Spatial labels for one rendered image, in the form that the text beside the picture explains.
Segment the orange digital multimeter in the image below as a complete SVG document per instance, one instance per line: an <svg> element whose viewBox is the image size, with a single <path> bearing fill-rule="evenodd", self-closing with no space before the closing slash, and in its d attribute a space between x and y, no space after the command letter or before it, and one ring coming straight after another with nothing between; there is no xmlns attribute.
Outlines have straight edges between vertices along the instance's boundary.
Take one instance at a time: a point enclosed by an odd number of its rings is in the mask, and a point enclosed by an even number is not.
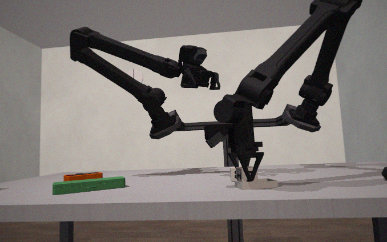
<svg viewBox="0 0 387 242"><path fill-rule="evenodd" d="M98 179L98 178L103 178L103 173L92 172L92 173L85 173L85 174L83 174L83 173L73 174L72 176L71 175L64 175L64 182L73 181L73 180Z"/></svg>

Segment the cream rectangular tray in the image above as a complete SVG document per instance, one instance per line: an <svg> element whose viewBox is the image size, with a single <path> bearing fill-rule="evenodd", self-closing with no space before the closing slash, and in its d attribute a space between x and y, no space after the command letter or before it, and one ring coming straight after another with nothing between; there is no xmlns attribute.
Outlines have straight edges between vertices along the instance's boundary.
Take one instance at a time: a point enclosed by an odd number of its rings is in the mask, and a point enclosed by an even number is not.
<svg viewBox="0 0 387 242"><path fill-rule="evenodd" d="M259 188L273 188L278 187L278 181L273 179L258 179L258 182L250 183L241 183L235 180L235 187L245 190L245 189L259 189Z"/></svg>

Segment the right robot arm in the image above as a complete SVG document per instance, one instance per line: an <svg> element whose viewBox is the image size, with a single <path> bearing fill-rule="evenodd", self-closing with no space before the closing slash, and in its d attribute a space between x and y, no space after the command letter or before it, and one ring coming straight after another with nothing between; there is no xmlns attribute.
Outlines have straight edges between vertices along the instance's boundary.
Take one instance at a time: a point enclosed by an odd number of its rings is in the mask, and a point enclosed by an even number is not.
<svg viewBox="0 0 387 242"><path fill-rule="evenodd" d="M183 45L178 62L170 58L150 54L114 39L105 37L88 27L75 29L70 33L70 58L85 64L132 94L152 118L151 133L171 127L176 122L175 114L169 116L161 105L167 99L160 88L152 88L138 82L122 70L106 61L90 48L97 49L129 62L152 70L166 78L179 77L187 68L207 70L202 64L207 50L202 47ZM83 49L85 48L85 49ZM183 65L182 65L183 62ZM147 91L146 91L147 90ZM146 91L146 92L145 92Z"/></svg>

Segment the green long rectangular box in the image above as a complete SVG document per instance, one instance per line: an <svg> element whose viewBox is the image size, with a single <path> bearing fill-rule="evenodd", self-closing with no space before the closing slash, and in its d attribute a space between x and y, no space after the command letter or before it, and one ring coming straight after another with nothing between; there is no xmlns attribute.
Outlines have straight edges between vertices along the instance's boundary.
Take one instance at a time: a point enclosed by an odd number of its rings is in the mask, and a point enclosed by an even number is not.
<svg viewBox="0 0 387 242"><path fill-rule="evenodd" d="M60 181L53 183L53 195L124 188L125 186L125 178L122 176L98 179Z"/></svg>

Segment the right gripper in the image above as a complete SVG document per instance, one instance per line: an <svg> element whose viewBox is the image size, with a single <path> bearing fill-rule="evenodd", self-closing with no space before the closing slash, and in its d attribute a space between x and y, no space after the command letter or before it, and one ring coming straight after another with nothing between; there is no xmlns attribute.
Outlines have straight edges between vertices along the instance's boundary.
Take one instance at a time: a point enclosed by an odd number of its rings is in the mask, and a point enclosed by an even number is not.
<svg viewBox="0 0 387 242"><path fill-rule="evenodd" d="M198 87L208 87L209 86L209 78L211 78L210 82L210 90L219 90L219 74L216 72L208 71L208 70L199 70L193 68L187 68L184 70L184 74L182 76L182 81L180 86L182 88L198 88ZM216 87L217 83L217 87Z"/></svg>

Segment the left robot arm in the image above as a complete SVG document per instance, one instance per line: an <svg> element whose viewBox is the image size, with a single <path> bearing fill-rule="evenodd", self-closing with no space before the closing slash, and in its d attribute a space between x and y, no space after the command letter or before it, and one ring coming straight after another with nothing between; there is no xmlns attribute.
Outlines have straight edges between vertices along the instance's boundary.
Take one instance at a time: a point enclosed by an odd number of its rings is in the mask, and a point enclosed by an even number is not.
<svg viewBox="0 0 387 242"><path fill-rule="evenodd" d="M253 122L252 106L263 109L268 105L282 76L326 30L313 73L304 79L299 91L304 100L296 110L289 110L292 119L318 127L316 111L332 93L333 84L328 83L332 64L346 26L361 3L362 0L314 0L309 9L311 16L271 57L243 78L235 94L226 94L217 102L213 114L218 122L241 124L205 126L207 144L213 148L226 138L228 143L248 143L245 122Z"/></svg>

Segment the beige calendar cube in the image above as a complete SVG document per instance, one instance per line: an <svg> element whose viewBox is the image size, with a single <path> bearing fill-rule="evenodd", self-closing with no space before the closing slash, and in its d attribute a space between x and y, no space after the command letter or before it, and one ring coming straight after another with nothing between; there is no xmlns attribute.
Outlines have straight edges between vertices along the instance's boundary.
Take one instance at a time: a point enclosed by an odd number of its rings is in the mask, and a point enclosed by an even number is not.
<svg viewBox="0 0 387 242"><path fill-rule="evenodd" d="M237 180L235 167L230 167L230 174L231 174L231 182L235 182L235 180Z"/></svg>
<svg viewBox="0 0 387 242"><path fill-rule="evenodd" d="M249 166L247 168L248 168L248 171L249 171L249 173L251 175L253 167ZM236 176L237 176L237 181L239 181L241 183L258 182L257 172L256 172L254 180L253 181L248 181L248 179L247 179L247 177L246 177L242 167L236 167Z"/></svg>

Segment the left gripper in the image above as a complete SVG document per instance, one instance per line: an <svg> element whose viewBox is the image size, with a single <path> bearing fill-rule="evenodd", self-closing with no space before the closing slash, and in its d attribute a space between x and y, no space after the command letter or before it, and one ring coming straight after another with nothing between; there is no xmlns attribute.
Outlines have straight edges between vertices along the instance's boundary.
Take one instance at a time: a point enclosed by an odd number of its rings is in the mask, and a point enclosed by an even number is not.
<svg viewBox="0 0 387 242"><path fill-rule="evenodd" d="M248 122L245 123L247 124L248 143L228 143L228 148L231 148L231 152L228 152L228 156L230 157L235 168L239 167L235 159L235 157L238 157L248 181L253 181L260 162L264 156L264 152L256 151L259 151L259 147L263 146L263 142L255 142L253 122L250 122L249 125ZM247 146L245 146L246 144ZM256 161L250 175L247 167L249 166L251 158L256 158Z"/></svg>

